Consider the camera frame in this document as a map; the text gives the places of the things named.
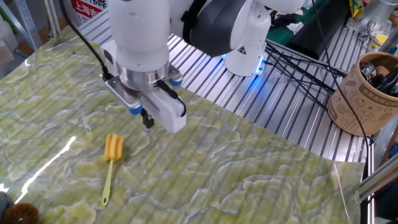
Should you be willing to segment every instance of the black cable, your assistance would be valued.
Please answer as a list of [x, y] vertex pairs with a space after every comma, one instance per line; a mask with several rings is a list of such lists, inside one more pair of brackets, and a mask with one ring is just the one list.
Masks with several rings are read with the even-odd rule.
[[326, 85], [323, 81], [319, 80], [318, 78], [314, 77], [313, 75], [309, 74], [306, 70], [300, 68], [298, 65], [296, 65], [295, 63], [293, 63], [291, 60], [289, 60], [287, 57], [285, 57], [281, 52], [279, 52], [275, 47], [273, 47], [272, 45], [268, 45], [272, 51], [276, 54], [278, 54], [281, 58], [283, 58], [287, 63], [290, 64], [291, 67], [297, 69], [300, 73], [302, 73], [303, 75], [305, 75], [306, 77], [312, 79], [315, 83], [321, 85], [323, 88], [327, 89], [328, 91], [330, 91], [331, 93], [335, 92], [335, 90]]
[[[284, 55], [285, 57], [291, 59], [291, 60], [299, 60], [301, 62], [314, 63], [314, 64], [317, 64], [317, 65], [320, 65], [320, 66], [322, 66], [322, 68], [328, 70], [331, 73], [331, 70], [328, 68], [328, 65], [325, 65], [324, 63], [320, 63], [320, 62], [317, 62], [315, 60], [306, 60], [306, 59], [302, 59], [302, 58], [295, 58], [293, 55], [286, 55], [286, 54], [283, 54], [283, 53], [281, 53], [281, 54]], [[332, 67], [332, 70], [335, 71], [335, 74], [337, 74], [337, 75], [339, 75], [341, 77], [347, 76], [347, 73], [341, 68]]]
[[[323, 36], [322, 26], [321, 26], [321, 23], [320, 23], [320, 20], [319, 20], [319, 15], [318, 15], [317, 7], [315, 6], [314, 0], [312, 0], [312, 4], [313, 4], [313, 9], [314, 9], [314, 11], [315, 11], [315, 16], [317, 17], [319, 31], [320, 31], [321, 36], [322, 36], [323, 47], [325, 48], [326, 61], [327, 61], [328, 65], [329, 65], [329, 68], [331, 68], [330, 57], [329, 57], [329, 53], [328, 53], [328, 47], [326, 46], [325, 37]], [[335, 77], [335, 74], [332, 72], [331, 75], [332, 75], [332, 77], [333, 77], [333, 81], [334, 81], [335, 84], [337, 85], [338, 91], [340, 92], [341, 96], [343, 97], [343, 99], [344, 99], [345, 102], [347, 103], [349, 109], [353, 112], [355, 118], [358, 120], [359, 127], [360, 127], [361, 130], [362, 130], [362, 133], [363, 133], [363, 136], [364, 136], [364, 140], [365, 140], [365, 144], [366, 144], [366, 150], [367, 150], [366, 165], [365, 165], [365, 170], [364, 170], [364, 175], [363, 175], [363, 178], [366, 178], [366, 177], [368, 176], [368, 172], [367, 172], [367, 170], [366, 170], [366, 167], [368, 166], [368, 157], [369, 157], [370, 151], [369, 151], [368, 138], [367, 138], [367, 135], [366, 135], [366, 133], [365, 133], [365, 129], [363, 128], [362, 123], [361, 123], [361, 120], [358, 118], [358, 115], [355, 113], [353, 107], [350, 105], [350, 103], [348, 102], [347, 98], [345, 97], [343, 91], [341, 90], [341, 88], [340, 88], [340, 86], [339, 86], [339, 84], [338, 84], [338, 82], [337, 82], [337, 79], [336, 79], [336, 77]]]
[[100, 55], [98, 55], [98, 53], [94, 50], [93, 46], [91, 46], [91, 44], [86, 40], [86, 38], [80, 33], [80, 31], [75, 27], [75, 25], [72, 24], [72, 21], [70, 20], [67, 10], [65, 9], [65, 4], [63, 0], [60, 0], [60, 7], [61, 7], [61, 11], [62, 11], [62, 15], [65, 18], [67, 24], [72, 28], [73, 31], [75, 31], [75, 33], [77, 34], [77, 36], [80, 37], [80, 39], [87, 45], [87, 47], [91, 50], [91, 52], [94, 54], [94, 56], [97, 58], [97, 60], [99, 61], [99, 63], [101, 64], [102, 67], [102, 79], [104, 81], [108, 81], [111, 78], [113, 78], [112, 74], [110, 74], [108, 72], [108, 68], [106, 67], [105, 63], [103, 62], [102, 58], [100, 57]]
[[285, 67], [282, 66], [282, 64], [280, 62], [278, 62], [278, 60], [276, 59], [275, 56], [273, 56], [268, 50], [266, 50], [266, 52], [269, 54], [270, 57], [272, 57], [272, 59], [274, 59], [276, 61], [277, 64], [279, 64], [282, 68], [284, 68], [284, 70], [289, 74], [288, 76], [290, 78], [293, 78], [299, 86], [301, 86], [307, 93], [309, 96], [311, 96], [311, 98], [320, 106], [322, 107], [324, 110], [327, 110], [326, 106], [323, 105], [323, 103], [321, 103], [315, 96], [313, 96], [309, 90], [307, 90], [300, 82], [300, 80], [298, 80], [296, 77], [293, 76], [293, 74], [291, 74]]
[[187, 113], [187, 106], [185, 106], [184, 101], [182, 101], [181, 98], [178, 97], [178, 94], [173, 89], [171, 89], [163, 80], [158, 80], [156, 84], [159, 88], [169, 94], [171, 98], [178, 100], [184, 106], [184, 111], [181, 114], [181, 118], [185, 116], [185, 114]]
[[[291, 76], [290, 76], [289, 74], [286, 74], [286, 73], [283, 72], [284, 69], [279, 68], [276, 64], [267, 62], [267, 65], [271, 65], [271, 66], [275, 67], [275, 68], [278, 69], [280, 72], [282, 72], [282, 74], [287, 75], [288, 77], [291, 78]], [[308, 81], [303, 81], [303, 80], [299, 80], [299, 82], [300, 82], [300, 83], [306, 83], [306, 84], [311, 84], [311, 85], [315, 85], [315, 86], [322, 87], [321, 85], [319, 85], [319, 84], [317, 84], [317, 83], [314, 83], [314, 82], [308, 82]]]

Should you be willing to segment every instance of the blue led light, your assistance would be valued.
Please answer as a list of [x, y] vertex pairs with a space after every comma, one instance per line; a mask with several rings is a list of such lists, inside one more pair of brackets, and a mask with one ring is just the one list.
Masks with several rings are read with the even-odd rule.
[[262, 68], [261, 68], [262, 59], [264, 59], [264, 56], [261, 56], [260, 58], [259, 64], [257, 65], [256, 73], [262, 73]]

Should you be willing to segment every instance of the brush handle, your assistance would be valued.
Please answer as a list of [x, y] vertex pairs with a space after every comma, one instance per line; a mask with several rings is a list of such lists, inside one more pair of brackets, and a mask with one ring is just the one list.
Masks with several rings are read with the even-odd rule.
[[111, 191], [111, 177], [112, 177], [113, 159], [109, 163], [108, 176], [106, 177], [104, 192], [102, 193], [102, 205], [106, 206], [109, 200], [109, 193]]

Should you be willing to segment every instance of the pen holder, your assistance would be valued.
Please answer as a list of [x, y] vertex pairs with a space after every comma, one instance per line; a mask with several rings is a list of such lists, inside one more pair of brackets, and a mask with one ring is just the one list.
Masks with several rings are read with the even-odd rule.
[[[398, 98], [384, 94], [371, 86], [359, 70], [361, 62], [371, 62], [375, 67], [382, 65], [392, 71], [398, 64], [398, 58], [382, 52], [364, 54], [340, 85], [345, 97], [361, 120], [366, 135], [370, 136], [376, 134], [398, 114]], [[336, 90], [329, 99], [328, 112], [331, 119], [341, 129], [356, 136], [363, 136], [358, 120], [339, 90]]]

